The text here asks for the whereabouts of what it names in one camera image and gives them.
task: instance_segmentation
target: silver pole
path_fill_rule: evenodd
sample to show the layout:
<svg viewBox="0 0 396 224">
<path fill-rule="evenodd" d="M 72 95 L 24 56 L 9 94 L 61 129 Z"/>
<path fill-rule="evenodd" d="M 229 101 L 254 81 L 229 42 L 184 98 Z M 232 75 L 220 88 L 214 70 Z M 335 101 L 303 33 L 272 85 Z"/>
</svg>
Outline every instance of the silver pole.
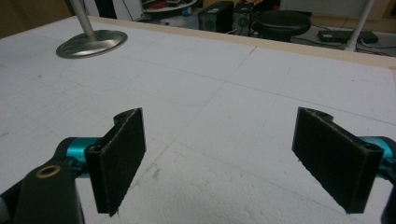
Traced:
<svg viewBox="0 0 396 224">
<path fill-rule="evenodd" d="M 349 42 L 347 42 L 345 50 L 355 51 L 356 43 L 358 42 L 359 35 L 361 34 L 361 29 L 363 28 L 363 25 L 366 22 L 367 17 L 369 16 L 373 3 L 374 0 L 367 0 L 366 6 L 364 7 L 363 12 L 361 13 L 361 17 L 359 18 L 358 25 L 353 31 L 352 37 L 350 37 Z"/>
<path fill-rule="evenodd" d="M 87 13 L 85 12 L 81 0 L 70 0 L 70 2 L 76 12 L 77 18 L 79 20 L 79 23 L 81 24 L 84 34 L 87 36 L 93 36 L 93 29 L 90 20 L 88 20 Z"/>
</svg>

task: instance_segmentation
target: metal stand base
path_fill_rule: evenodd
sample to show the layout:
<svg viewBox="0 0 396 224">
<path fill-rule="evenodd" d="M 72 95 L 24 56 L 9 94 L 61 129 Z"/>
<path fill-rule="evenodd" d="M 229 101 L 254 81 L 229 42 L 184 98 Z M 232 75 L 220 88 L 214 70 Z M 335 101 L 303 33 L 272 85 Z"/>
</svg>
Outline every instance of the metal stand base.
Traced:
<svg viewBox="0 0 396 224">
<path fill-rule="evenodd" d="M 121 46 L 128 36 L 120 31 L 99 30 L 93 35 L 76 35 L 56 49 L 62 58 L 77 59 L 103 54 Z"/>
</svg>

